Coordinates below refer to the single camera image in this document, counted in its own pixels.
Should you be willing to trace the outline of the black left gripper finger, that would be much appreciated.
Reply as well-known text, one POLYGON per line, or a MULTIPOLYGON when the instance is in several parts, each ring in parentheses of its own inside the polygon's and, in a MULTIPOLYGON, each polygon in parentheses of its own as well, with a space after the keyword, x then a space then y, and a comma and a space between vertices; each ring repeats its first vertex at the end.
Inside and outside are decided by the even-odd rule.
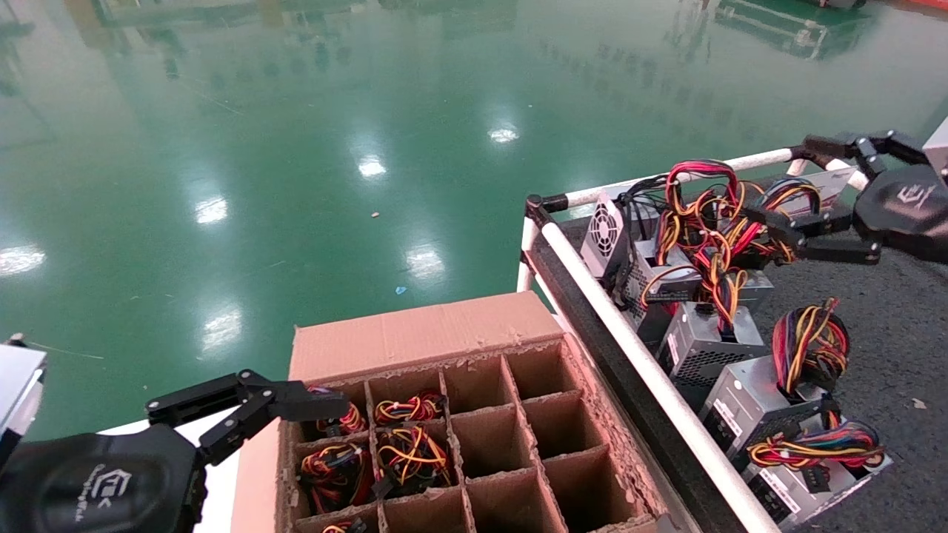
POLYGON ((274 420, 339 419, 348 409, 344 392, 311 392, 301 381, 272 381, 241 370, 153 399, 146 407, 145 433, 155 439, 179 438, 176 427, 228 411, 194 446, 196 465, 217 466, 274 420))

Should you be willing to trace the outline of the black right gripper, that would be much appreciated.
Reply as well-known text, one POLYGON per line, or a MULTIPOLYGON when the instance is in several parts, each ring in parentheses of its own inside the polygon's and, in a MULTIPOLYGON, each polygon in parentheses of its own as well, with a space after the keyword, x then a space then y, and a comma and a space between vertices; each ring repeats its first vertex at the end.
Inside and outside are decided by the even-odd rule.
POLYGON ((922 261, 947 263, 946 181, 928 165, 921 145, 911 136, 897 130, 842 139, 807 135, 803 148, 856 162, 870 180, 855 200, 857 226, 880 243, 836 238, 835 234, 851 229, 851 212, 846 210, 792 218, 776 210, 744 208, 746 218, 765 227, 769 239, 788 249, 793 259, 874 266, 883 245, 922 261), (885 155, 909 166, 888 170, 885 155))

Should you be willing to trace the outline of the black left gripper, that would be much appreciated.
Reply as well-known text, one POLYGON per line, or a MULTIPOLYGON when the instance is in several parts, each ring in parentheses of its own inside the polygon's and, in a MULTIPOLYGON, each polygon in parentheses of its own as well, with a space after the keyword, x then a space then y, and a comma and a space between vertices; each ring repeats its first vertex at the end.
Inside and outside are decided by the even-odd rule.
POLYGON ((175 429, 82 433, 17 446, 2 470, 4 532, 190 532, 206 466, 175 429))

